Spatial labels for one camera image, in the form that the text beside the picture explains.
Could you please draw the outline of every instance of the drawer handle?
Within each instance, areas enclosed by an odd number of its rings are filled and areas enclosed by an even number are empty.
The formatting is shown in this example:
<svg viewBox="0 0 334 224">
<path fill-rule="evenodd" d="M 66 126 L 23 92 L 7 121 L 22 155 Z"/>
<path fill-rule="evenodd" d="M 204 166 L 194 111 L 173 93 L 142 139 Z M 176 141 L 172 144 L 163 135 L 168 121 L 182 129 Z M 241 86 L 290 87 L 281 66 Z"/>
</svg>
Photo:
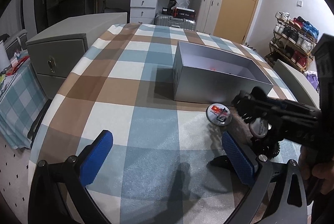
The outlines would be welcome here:
<svg viewBox="0 0 334 224">
<path fill-rule="evenodd" d="M 56 63 L 54 62 L 54 59 L 50 58 L 50 60 L 47 62 L 47 64 L 49 65 L 51 72 L 54 73 L 54 67 L 56 66 Z"/>
</svg>

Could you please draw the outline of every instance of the blue foam pad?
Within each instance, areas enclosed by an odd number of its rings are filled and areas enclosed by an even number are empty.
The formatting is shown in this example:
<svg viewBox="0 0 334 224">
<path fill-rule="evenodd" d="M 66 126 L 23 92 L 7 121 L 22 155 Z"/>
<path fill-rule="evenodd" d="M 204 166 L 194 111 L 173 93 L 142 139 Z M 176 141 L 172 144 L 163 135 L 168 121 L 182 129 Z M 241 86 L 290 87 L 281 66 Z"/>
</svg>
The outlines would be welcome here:
<svg viewBox="0 0 334 224">
<path fill-rule="evenodd" d="M 245 185 L 253 186 L 255 168 L 228 132 L 223 132 L 221 144 L 240 181 Z"/>
<path fill-rule="evenodd" d="M 93 148 L 88 157 L 80 166 L 80 182 L 85 187 L 91 184 L 103 162 L 105 161 L 111 147 L 113 146 L 113 134 L 109 131 L 101 138 L 98 144 Z"/>
</svg>

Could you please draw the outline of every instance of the screw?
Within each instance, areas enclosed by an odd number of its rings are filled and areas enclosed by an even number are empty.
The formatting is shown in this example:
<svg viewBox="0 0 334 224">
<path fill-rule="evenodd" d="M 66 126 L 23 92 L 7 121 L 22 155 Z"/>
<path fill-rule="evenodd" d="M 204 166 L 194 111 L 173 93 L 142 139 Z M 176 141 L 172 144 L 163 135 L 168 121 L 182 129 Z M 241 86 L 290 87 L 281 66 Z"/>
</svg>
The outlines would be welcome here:
<svg viewBox="0 0 334 224">
<path fill-rule="evenodd" d="M 261 162 L 266 162 L 268 160 L 267 156 L 265 156 L 264 154 L 261 154 L 258 156 L 258 159 L 261 161 Z"/>
<path fill-rule="evenodd" d="M 292 166 L 296 166 L 297 165 L 297 162 L 295 161 L 295 160 L 293 160 L 293 159 L 291 159 L 290 161 L 289 161 L 289 163 L 290 163 L 290 165 L 292 165 Z"/>
<path fill-rule="evenodd" d="M 38 162 L 39 167 L 44 167 L 45 164 L 46 164 L 45 160 L 41 160 Z"/>
<path fill-rule="evenodd" d="M 75 155 L 71 155 L 69 158 L 67 158 L 67 161 L 70 163 L 74 163 L 76 161 L 77 157 Z"/>
</svg>

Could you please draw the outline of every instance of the checkered bedspread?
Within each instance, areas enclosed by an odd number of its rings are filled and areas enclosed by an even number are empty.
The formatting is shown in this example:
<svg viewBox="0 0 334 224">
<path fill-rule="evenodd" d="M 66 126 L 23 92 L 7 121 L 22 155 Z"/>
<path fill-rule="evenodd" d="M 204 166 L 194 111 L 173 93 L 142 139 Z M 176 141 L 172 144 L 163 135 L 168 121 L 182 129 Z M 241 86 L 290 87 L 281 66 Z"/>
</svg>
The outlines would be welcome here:
<svg viewBox="0 0 334 224">
<path fill-rule="evenodd" d="M 28 59 L 0 102 L 0 133 L 11 148 L 30 148 L 27 134 L 46 100 Z"/>
<path fill-rule="evenodd" d="M 295 100 L 247 47 L 177 28 L 113 25 L 54 98 L 31 151 L 29 180 L 39 160 L 55 163 L 78 155 L 107 129 L 114 145 L 87 188 L 113 224 L 223 223 L 247 189 L 236 175 L 207 166 L 224 153 L 220 129 L 206 118 L 208 105 L 173 100 L 178 40 L 253 59 L 274 84 L 269 96 Z M 237 116 L 229 131 L 241 139 L 249 133 Z M 298 151 L 298 145 L 284 141 L 276 160 L 296 159 Z"/>
</svg>

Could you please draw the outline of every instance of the white drawer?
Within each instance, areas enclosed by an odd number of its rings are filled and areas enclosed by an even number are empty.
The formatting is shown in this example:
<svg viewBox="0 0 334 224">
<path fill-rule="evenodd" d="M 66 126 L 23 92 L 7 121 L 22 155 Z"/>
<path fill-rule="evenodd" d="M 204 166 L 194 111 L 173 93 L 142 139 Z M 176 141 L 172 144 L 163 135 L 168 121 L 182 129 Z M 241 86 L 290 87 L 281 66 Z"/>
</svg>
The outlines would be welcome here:
<svg viewBox="0 0 334 224">
<path fill-rule="evenodd" d="M 131 8 L 130 17 L 134 18 L 154 18 L 155 8 Z"/>
<path fill-rule="evenodd" d="M 158 0 L 131 0 L 131 7 L 156 8 Z"/>
<path fill-rule="evenodd" d="M 130 18 L 130 23 L 154 24 L 154 18 Z"/>
</svg>

